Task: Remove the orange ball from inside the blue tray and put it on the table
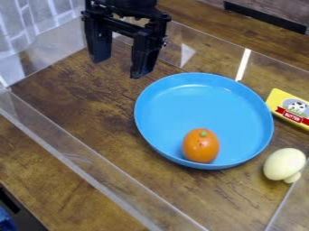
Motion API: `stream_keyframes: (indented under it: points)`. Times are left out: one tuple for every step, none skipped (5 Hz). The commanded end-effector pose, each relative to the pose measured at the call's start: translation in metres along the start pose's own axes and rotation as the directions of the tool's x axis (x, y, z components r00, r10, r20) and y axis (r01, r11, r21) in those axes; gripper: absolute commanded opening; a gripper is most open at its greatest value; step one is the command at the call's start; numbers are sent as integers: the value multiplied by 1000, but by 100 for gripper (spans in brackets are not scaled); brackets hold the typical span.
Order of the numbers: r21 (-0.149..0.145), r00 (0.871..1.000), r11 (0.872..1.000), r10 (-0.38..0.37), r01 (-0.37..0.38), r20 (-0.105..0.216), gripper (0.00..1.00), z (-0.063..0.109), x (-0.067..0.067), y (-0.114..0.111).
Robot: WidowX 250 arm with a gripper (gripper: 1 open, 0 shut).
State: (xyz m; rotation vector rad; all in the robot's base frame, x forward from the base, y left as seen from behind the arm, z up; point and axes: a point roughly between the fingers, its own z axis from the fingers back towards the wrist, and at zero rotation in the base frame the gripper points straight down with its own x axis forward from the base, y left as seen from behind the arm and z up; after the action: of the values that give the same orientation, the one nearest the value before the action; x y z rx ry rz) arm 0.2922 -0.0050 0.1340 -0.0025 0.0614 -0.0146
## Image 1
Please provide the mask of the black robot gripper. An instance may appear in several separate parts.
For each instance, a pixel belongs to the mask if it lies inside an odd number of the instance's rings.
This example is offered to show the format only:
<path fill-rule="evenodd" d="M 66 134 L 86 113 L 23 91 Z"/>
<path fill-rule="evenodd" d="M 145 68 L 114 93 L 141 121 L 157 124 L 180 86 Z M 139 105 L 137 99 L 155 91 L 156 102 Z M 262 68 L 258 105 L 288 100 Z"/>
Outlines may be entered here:
<path fill-rule="evenodd" d="M 81 16 L 92 62 L 98 63 L 110 57 L 112 32 L 133 34 L 129 77 L 139 79 L 153 71 L 164 45 L 169 15 L 155 8 L 156 0 L 85 0 L 84 4 Z M 147 19 L 148 29 L 120 21 L 113 15 L 118 18 Z"/>

